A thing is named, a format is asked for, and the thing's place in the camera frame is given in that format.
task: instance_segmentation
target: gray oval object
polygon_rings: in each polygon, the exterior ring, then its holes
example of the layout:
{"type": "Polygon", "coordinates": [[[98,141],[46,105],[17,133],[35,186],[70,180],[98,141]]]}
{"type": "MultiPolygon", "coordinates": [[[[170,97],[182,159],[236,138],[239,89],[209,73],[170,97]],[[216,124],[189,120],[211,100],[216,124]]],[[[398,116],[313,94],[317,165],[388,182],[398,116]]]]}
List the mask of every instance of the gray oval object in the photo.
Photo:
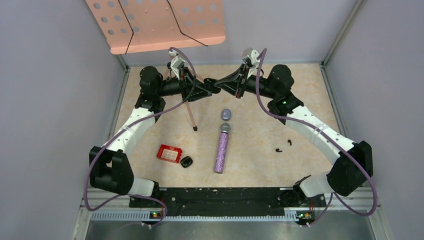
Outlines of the gray oval object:
{"type": "Polygon", "coordinates": [[[221,112],[221,118],[224,121],[230,120],[231,119],[231,111],[229,109],[227,109],[227,108],[224,109],[224,110],[222,110],[222,112],[221,112]]]}

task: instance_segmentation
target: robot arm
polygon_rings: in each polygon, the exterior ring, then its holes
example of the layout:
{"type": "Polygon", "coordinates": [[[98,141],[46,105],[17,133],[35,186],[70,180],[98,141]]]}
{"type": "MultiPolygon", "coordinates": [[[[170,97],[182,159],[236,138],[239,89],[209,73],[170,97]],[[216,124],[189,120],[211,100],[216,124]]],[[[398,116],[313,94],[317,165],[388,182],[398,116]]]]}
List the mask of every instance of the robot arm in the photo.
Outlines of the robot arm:
{"type": "MultiPolygon", "coordinates": [[[[256,94],[256,76],[251,75],[250,72],[252,72],[252,69],[253,72],[258,69],[257,51],[249,48],[245,52],[249,52],[250,54],[243,54],[245,63],[242,64],[236,72],[220,80],[205,80],[213,82],[215,86],[222,88],[226,92],[236,96],[236,98],[242,97],[244,91],[256,94]]],[[[301,201],[305,198],[311,198],[319,194],[333,192],[342,196],[348,196],[356,188],[362,185],[366,181],[366,178],[346,155],[320,134],[320,131],[327,134],[346,152],[351,154],[367,171],[370,177],[373,175],[371,146],[365,141],[356,143],[342,136],[319,120],[306,106],[304,106],[304,103],[291,92],[293,84],[294,79],[292,78],[290,69],[286,65],[275,65],[268,78],[261,77],[259,79],[259,94],[272,99],[268,103],[268,108],[271,113],[300,119],[316,126],[316,129],[313,129],[296,121],[280,119],[284,125],[296,130],[306,137],[333,165],[329,172],[323,172],[314,176],[306,176],[296,182],[293,186],[295,195],[297,195],[298,200],[301,201]]]]}
{"type": "MultiPolygon", "coordinates": [[[[140,95],[132,110],[131,115],[118,133],[124,131],[119,137],[113,138],[106,150],[99,156],[90,173],[90,185],[94,188],[103,189],[119,195],[152,196],[155,186],[158,184],[152,180],[134,177],[128,157],[131,156],[137,143],[144,133],[159,119],[151,117],[137,124],[137,120],[162,112],[165,101],[162,97],[181,94],[185,99],[193,84],[196,83],[193,93],[188,101],[196,101],[219,93],[221,89],[210,82],[200,82],[184,67],[184,59],[174,52],[170,52],[174,58],[170,63],[175,77],[163,79],[163,76],[153,66],[147,66],[140,72],[140,95]]],[[[89,153],[91,164],[101,147],[94,146],[89,153]]]]}

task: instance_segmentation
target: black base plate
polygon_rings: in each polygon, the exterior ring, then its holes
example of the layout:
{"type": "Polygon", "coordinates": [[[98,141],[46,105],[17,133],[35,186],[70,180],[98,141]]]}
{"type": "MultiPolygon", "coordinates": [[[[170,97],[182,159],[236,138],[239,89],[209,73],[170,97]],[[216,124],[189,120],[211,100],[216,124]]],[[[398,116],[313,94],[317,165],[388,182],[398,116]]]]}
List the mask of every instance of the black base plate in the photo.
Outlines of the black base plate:
{"type": "MultiPolygon", "coordinates": [[[[156,191],[156,199],[165,203],[168,216],[205,217],[257,217],[282,216],[284,207],[325,207],[322,195],[309,199],[309,202],[289,202],[286,196],[293,190],[280,187],[217,187],[185,188],[169,187],[156,191]]],[[[151,200],[131,198],[130,208],[160,208],[151,200]]]]}

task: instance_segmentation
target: white joint housing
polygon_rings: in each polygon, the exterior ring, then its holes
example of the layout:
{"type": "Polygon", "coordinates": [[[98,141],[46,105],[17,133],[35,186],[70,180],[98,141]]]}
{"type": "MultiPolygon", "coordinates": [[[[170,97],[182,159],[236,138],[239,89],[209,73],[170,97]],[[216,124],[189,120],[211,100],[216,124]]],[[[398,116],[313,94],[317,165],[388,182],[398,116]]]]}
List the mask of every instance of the white joint housing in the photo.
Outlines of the white joint housing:
{"type": "MultiPolygon", "coordinates": [[[[139,122],[132,127],[128,127],[130,124],[137,120],[153,115],[153,112],[139,107],[132,110],[131,115],[124,125],[118,130],[118,133],[125,130],[117,139],[115,139],[108,147],[108,150],[117,152],[122,150],[129,158],[134,148],[136,147],[139,140],[145,134],[145,132],[155,123],[155,118],[151,117],[147,120],[139,122]]],[[[145,178],[134,177],[129,195],[142,195],[151,196],[155,183],[152,180],[145,178]]]]}
{"type": "Polygon", "coordinates": [[[171,57],[175,57],[175,56],[177,56],[177,55],[178,55],[178,52],[177,52],[177,51],[175,51],[175,50],[170,50],[168,53],[169,53],[169,55],[170,55],[171,57]]]}
{"type": "Polygon", "coordinates": [[[259,52],[256,51],[255,49],[252,49],[251,47],[249,47],[248,49],[243,51],[242,54],[242,59],[243,62],[247,62],[248,59],[250,59],[250,62],[252,64],[252,67],[249,69],[249,73],[247,74],[247,78],[249,78],[252,74],[254,74],[257,70],[258,70],[258,66],[259,66],[259,52]]]}
{"type": "MultiPolygon", "coordinates": [[[[293,109],[292,114],[287,114],[287,117],[300,119],[308,122],[314,126],[315,129],[306,126],[305,124],[286,120],[285,125],[301,133],[307,138],[315,147],[317,147],[328,159],[331,165],[334,165],[336,160],[340,157],[340,150],[328,141],[319,131],[323,131],[345,151],[354,147],[354,141],[342,136],[340,133],[331,129],[328,125],[319,120],[309,109],[305,106],[298,106],[293,109]]],[[[327,180],[328,172],[322,172],[318,175],[313,175],[300,183],[300,189],[306,197],[311,198],[318,194],[332,193],[334,190],[329,185],[327,180]]]]}
{"type": "Polygon", "coordinates": [[[179,55],[174,56],[171,60],[171,70],[178,78],[178,80],[180,79],[180,69],[184,65],[184,63],[186,63],[186,61],[179,55]]]}

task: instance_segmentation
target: pink perforated panel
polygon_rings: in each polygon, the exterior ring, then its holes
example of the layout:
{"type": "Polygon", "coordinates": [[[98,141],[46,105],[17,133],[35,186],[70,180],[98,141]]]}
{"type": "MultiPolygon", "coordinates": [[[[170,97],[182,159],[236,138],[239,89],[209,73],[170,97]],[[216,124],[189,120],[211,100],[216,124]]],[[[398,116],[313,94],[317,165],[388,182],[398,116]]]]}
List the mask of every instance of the pink perforated panel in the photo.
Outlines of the pink perforated panel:
{"type": "MultiPolygon", "coordinates": [[[[201,46],[180,33],[167,0],[85,0],[113,54],[201,46]]],[[[225,40],[222,0],[169,0],[181,31],[206,45],[225,40]]]]}

